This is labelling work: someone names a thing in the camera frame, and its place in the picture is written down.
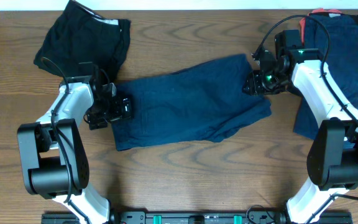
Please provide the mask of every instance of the wooden table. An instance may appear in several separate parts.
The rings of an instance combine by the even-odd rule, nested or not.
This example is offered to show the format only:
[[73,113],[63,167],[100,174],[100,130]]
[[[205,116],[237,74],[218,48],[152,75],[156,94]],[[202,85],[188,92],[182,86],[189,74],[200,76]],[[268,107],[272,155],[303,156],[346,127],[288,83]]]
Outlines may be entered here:
[[[280,19],[308,11],[101,11],[129,18],[131,46],[119,81],[174,72],[214,58],[245,53],[249,61],[265,33]],[[358,14],[358,11],[345,11]],[[34,122],[57,96],[61,78],[38,69],[33,59],[61,12],[0,12],[0,223],[40,223],[63,206],[29,195],[23,185],[16,130]],[[280,25],[298,27],[298,20]],[[273,37],[266,43],[273,49]],[[110,128],[80,128],[91,182],[119,210],[246,210],[282,207],[308,177],[312,141],[293,133],[300,98],[269,97],[273,114],[222,143],[179,142],[115,150]],[[351,193],[358,195],[358,189]],[[358,202],[338,199],[330,208]]]

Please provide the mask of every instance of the blue pants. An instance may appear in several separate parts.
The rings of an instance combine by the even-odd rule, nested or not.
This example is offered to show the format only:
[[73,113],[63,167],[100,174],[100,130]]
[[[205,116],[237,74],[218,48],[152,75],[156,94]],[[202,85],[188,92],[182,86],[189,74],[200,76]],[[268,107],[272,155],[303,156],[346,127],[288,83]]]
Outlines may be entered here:
[[132,95],[134,117],[114,123],[118,151],[180,141],[221,142],[271,114],[270,102],[242,86],[252,69],[244,54],[117,86]]

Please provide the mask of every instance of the folded clothing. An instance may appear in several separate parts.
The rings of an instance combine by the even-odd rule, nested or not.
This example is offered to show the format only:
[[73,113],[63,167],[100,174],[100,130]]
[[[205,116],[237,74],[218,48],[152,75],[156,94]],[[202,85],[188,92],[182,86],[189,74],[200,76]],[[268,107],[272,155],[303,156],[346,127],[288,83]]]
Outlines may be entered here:
[[[319,8],[319,9],[313,10],[311,13],[308,14],[308,16],[310,16],[310,14],[315,14],[317,12],[328,13],[329,17],[340,16],[342,14],[342,12],[337,10],[337,9],[324,10],[323,8]],[[301,25],[301,40],[302,40],[302,44],[305,43],[305,22],[306,22],[306,18],[302,18],[301,21],[299,21],[299,24]]]
[[242,92],[251,71],[241,54],[118,85],[118,91],[132,95],[134,117],[113,123],[117,150],[192,140],[221,142],[271,115],[269,100]]
[[[326,26],[331,37],[327,64],[333,79],[346,98],[358,109],[358,16],[329,17],[311,14]],[[305,24],[305,47],[324,52],[327,37],[322,28],[309,19]],[[305,99],[296,117],[294,132],[314,139],[318,125]]]
[[126,19],[105,19],[91,9],[69,1],[63,14],[47,33],[34,64],[54,75],[59,75],[47,57],[64,72],[67,77],[81,76],[78,64],[93,62],[102,68],[113,81],[120,66],[126,59],[129,48],[129,28]]

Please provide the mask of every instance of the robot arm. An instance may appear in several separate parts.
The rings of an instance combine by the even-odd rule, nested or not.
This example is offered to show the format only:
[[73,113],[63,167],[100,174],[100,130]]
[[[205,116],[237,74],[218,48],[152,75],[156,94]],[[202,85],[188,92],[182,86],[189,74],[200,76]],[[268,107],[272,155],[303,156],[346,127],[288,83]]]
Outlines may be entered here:
[[[89,128],[96,129],[107,126],[108,121],[131,115],[129,99],[117,94],[114,84],[106,83],[98,68],[90,66],[90,75],[69,78],[68,84],[59,88],[59,95],[50,109],[35,123],[22,124],[17,130],[26,190],[61,203],[83,224],[108,222],[110,206],[89,183],[90,170],[78,127],[84,116],[87,116]],[[52,111],[72,173],[69,202],[65,201],[69,188],[67,165],[52,130]],[[59,156],[42,157],[42,153],[49,150],[59,150]]]
[[[285,30],[275,36],[276,57],[263,48],[253,55],[260,70],[249,75],[243,91],[278,94],[292,86],[308,102],[319,132],[307,158],[309,178],[288,200],[286,212],[291,222],[312,223],[333,202],[332,195],[358,187],[358,128],[321,77],[319,50],[304,49],[299,36],[298,30]],[[358,118],[358,110],[336,85],[326,63],[324,71],[335,94]]]

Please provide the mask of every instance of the black shorts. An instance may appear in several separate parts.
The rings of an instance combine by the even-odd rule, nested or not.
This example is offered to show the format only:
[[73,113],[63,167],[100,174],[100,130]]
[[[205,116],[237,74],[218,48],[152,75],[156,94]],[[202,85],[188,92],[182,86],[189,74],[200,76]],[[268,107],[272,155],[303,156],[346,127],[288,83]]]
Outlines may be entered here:
[[81,76],[78,64],[93,62],[106,71],[110,80],[117,77],[129,48],[127,19],[105,19],[75,1],[69,1],[56,20],[34,59],[34,64],[54,75],[57,68],[43,63],[47,57],[67,77]]

